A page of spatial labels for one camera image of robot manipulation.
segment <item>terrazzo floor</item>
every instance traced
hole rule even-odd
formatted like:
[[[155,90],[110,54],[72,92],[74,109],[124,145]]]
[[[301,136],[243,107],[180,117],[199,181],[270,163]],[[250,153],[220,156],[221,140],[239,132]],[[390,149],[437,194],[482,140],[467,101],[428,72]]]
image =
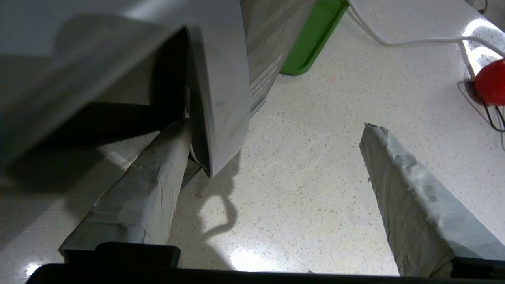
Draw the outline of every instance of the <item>terrazzo floor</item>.
[[[505,42],[461,0],[356,3],[391,40],[466,32]],[[182,189],[169,239],[182,267],[398,275],[358,147],[364,122],[395,133],[505,242],[500,134],[459,84],[468,62],[478,72],[496,59],[476,47],[388,48],[344,15],[306,74],[278,76],[242,151]]]

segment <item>green object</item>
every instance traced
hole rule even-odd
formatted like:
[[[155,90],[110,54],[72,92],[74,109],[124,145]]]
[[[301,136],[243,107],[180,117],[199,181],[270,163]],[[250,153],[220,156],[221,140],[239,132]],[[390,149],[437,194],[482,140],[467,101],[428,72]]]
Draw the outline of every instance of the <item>green object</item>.
[[[281,73],[307,72],[349,6],[347,0],[317,0]]]

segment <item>white cord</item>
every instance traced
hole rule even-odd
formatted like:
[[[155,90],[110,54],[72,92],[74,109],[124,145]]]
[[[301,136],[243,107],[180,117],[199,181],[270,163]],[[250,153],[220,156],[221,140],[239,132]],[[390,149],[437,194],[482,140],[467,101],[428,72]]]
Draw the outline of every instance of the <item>white cord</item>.
[[[423,38],[423,39],[415,39],[415,40],[408,40],[408,41],[400,41],[400,42],[390,42],[384,37],[382,37],[379,33],[377,33],[376,30],[374,30],[370,24],[365,20],[363,15],[361,14],[360,10],[357,9],[356,4],[354,3],[354,0],[347,0],[349,2],[349,5],[351,9],[354,11],[356,17],[358,20],[363,24],[364,27],[368,29],[370,33],[372,33],[375,36],[375,40],[378,41],[379,43],[387,46],[397,46],[397,45],[404,45],[404,44],[412,44],[412,43],[422,43],[422,42],[459,42],[463,40],[472,40],[476,41],[492,51],[496,52],[499,54],[501,57],[505,58],[505,52],[497,48],[496,46],[492,45],[490,42],[481,39],[476,36],[458,36],[458,37],[431,37],[431,38]]]

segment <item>red object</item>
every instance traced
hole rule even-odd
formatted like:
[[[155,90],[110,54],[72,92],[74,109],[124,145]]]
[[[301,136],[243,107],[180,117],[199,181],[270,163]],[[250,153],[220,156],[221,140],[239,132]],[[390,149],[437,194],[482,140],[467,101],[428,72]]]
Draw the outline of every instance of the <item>red object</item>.
[[[505,59],[482,68],[475,77],[475,88],[488,106],[505,106]]]

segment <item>cloth wrapping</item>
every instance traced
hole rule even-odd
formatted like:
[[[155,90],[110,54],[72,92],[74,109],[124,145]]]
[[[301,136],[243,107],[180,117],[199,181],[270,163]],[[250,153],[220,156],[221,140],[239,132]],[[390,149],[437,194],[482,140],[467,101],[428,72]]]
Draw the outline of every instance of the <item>cloth wrapping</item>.
[[[190,145],[187,120],[161,131],[96,201],[60,252],[94,250],[105,242],[165,245]]]
[[[402,276],[450,278],[455,258],[505,260],[505,246],[384,127],[361,154]]]

